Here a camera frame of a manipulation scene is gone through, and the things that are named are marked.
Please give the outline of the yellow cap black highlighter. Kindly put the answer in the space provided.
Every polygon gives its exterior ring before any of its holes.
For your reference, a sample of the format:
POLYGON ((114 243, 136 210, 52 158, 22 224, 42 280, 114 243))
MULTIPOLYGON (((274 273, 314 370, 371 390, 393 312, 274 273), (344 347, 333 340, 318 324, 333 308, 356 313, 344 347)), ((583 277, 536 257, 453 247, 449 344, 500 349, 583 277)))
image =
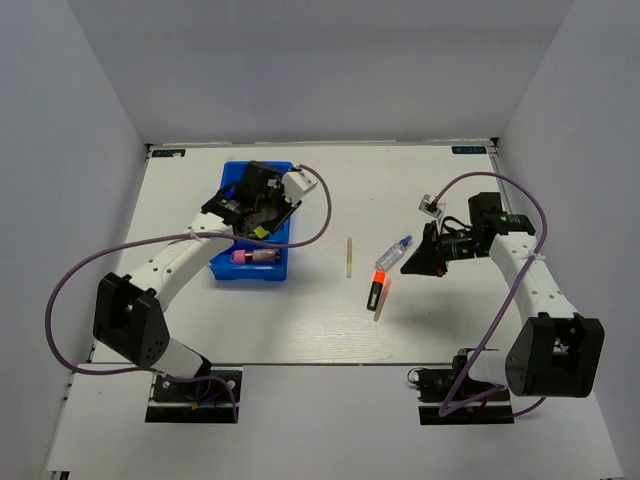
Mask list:
POLYGON ((254 229, 254 233, 258 239, 264 239, 269 235, 269 232, 262 226, 258 226, 254 229))

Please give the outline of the clear blue cap spray bottle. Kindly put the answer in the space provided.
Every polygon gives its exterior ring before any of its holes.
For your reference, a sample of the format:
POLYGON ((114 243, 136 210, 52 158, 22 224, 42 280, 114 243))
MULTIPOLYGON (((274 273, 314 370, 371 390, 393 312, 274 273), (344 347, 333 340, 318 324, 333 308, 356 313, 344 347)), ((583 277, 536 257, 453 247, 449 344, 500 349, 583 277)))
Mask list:
POLYGON ((375 262, 379 271, 389 271, 405 254, 412 243, 412 236, 408 235, 390 246, 375 262))

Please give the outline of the orange refill tube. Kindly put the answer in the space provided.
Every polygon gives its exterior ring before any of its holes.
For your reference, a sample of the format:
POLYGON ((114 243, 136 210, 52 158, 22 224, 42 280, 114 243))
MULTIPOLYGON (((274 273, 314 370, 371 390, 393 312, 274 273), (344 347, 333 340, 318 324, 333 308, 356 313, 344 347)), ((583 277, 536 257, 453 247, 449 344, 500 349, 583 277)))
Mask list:
POLYGON ((381 294, 379 295, 379 301, 376 307, 376 310, 374 312, 374 316, 373 316, 373 321, 374 322, 378 322, 380 320, 386 299, 388 297, 389 294, 389 290, 391 287, 392 281, 389 277, 386 278, 384 285, 382 287, 382 291, 381 294))

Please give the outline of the orange cap black highlighter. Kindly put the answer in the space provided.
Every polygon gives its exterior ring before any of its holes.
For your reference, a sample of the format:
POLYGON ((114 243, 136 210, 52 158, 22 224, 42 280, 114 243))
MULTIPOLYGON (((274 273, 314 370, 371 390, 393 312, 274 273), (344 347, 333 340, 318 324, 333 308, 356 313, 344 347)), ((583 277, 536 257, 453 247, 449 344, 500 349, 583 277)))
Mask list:
POLYGON ((386 273, 382 270, 376 270, 373 275, 371 287, 367 297, 366 308, 369 311, 375 311, 377 309, 385 283, 386 273))

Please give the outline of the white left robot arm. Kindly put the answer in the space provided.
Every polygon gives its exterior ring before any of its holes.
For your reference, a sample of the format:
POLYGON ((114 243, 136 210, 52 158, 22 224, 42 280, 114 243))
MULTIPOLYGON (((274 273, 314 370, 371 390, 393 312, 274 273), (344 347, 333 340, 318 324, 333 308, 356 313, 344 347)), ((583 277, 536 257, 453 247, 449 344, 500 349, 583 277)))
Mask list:
POLYGON ((179 291, 238 237, 273 234, 317 182, 303 169, 286 172, 248 163, 241 178, 220 188, 189 223, 183 239, 125 273, 107 274, 98 285, 93 335, 140 369, 177 377, 188 398, 211 387, 209 361, 171 337, 164 314, 179 291))

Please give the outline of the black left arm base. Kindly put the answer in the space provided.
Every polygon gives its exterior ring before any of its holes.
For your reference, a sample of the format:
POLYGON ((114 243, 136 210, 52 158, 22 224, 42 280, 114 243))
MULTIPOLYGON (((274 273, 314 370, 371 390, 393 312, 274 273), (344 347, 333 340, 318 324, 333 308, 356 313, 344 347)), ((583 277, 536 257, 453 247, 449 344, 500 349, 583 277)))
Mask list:
POLYGON ((240 410, 243 380, 241 367, 212 369, 226 386, 207 380, 194 384, 175 383, 154 377, 146 407, 145 422, 151 424, 234 424, 230 389, 236 413, 240 410))

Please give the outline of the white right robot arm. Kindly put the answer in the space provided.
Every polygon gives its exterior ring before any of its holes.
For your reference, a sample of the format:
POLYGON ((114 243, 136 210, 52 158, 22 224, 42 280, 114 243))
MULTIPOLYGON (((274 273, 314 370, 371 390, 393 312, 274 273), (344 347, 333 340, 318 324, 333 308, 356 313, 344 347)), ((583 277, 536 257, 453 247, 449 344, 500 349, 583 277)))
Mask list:
POLYGON ((450 263, 490 258, 513 296, 522 328, 508 352, 461 349, 451 374, 453 390, 472 399, 488 384, 517 396, 584 398, 594 384, 605 338, 597 318, 581 315, 567 300, 545 261, 535 255, 535 229, 524 215, 509 214, 497 193, 468 201, 469 224, 425 224, 420 245, 401 267, 408 275, 443 277, 450 263))

